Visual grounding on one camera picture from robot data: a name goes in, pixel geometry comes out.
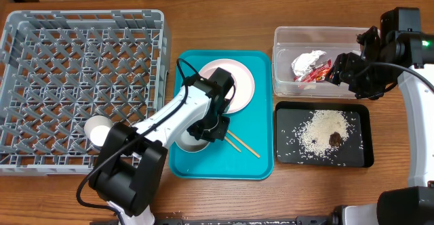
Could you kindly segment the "white cup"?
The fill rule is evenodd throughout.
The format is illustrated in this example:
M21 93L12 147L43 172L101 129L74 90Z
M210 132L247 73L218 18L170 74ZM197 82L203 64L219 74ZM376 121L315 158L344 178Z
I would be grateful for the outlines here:
M102 147L112 126L109 118L96 115L85 122L84 132L93 145Z

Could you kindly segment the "rice pile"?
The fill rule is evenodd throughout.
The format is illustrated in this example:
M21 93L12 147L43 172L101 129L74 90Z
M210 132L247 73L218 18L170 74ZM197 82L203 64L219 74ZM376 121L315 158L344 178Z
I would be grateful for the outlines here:
M362 167L364 149L360 116L338 110L278 110L276 158L281 163ZM330 135L338 132L343 143L329 145Z

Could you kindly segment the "grey bowl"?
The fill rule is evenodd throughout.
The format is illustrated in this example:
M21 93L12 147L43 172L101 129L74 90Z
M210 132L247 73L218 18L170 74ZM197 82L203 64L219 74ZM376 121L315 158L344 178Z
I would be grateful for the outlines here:
M175 143L185 152L199 152L209 144L207 140L196 140L188 131L184 131Z

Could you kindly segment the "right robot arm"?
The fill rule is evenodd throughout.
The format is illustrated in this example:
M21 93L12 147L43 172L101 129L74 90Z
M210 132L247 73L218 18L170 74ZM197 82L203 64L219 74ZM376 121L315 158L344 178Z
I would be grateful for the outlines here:
M357 42L361 53L338 55L325 80L346 83L357 99L400 89L410 137L408 187L383 192L372 204L337 207L329 223L432 224L433 36L422 32L418 8L396 7Z

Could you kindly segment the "brown food scrap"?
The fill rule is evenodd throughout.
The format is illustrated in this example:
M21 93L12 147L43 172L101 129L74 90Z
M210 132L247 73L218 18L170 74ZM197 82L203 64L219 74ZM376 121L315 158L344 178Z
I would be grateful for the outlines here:
M342 145L342 143L343 139L338 132L335 131L333 134L330 135L329 145L331 147L339 147Z

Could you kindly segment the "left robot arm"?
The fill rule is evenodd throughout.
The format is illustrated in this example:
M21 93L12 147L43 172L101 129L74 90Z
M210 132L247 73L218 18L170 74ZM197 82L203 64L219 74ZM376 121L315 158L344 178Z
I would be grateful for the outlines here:
M100 115L85 122L84 132L100 147L84 182L105 200L119 224L154 224L150 204L157 192L173 143L198 152L223 140L230 119L224 115L235 88L232 74L217 68L209 78L184 77L177 96L153 116L127 126Z

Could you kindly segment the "red snack wrapper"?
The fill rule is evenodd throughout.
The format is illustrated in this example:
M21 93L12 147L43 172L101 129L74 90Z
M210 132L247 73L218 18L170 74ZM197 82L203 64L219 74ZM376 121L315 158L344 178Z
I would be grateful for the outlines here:
M323 81L332 67L332 61L322 50L299 55L292 62L294 81L301 83L316 83Z

